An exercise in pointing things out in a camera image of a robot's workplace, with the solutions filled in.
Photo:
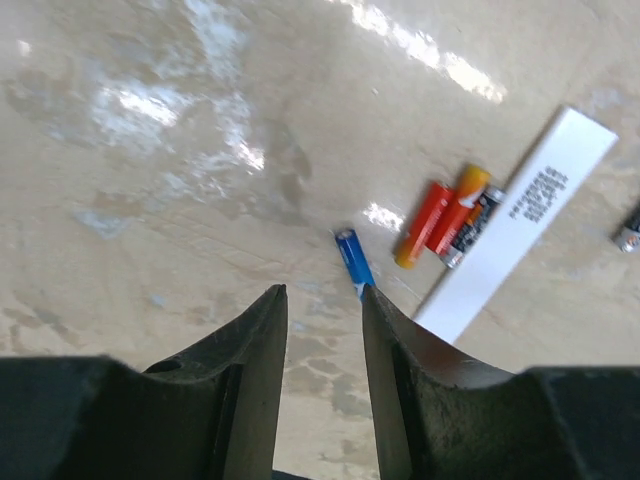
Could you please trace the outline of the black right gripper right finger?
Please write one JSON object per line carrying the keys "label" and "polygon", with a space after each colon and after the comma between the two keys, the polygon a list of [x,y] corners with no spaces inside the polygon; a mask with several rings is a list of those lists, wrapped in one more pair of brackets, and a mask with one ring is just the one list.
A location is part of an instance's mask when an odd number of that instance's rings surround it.
{"label": "black right gripper right finger", "polygon": [[407,318],[366,287],[363,338],[384,479],[635,479],[639,370],[510,373]]}

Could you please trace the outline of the white remote battery cover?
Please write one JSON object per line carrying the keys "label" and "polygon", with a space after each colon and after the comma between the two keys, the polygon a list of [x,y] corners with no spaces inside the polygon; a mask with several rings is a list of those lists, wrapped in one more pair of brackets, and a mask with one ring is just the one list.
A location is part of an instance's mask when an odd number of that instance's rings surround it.
{"label": "white remote battery cover", "polygon": [[454,343],[618,141],[614,131],[563,107],[531,148],[479,239],[413,316]]}

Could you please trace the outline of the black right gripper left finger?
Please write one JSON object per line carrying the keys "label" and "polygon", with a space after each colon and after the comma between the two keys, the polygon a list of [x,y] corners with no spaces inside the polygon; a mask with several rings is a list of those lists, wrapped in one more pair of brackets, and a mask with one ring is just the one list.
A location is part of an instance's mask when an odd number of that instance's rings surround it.
{"label": "black right gripper left finger", "polygon": [[1,362],[5,479],[268,479],[286,289],[144,371],[107,356]]}

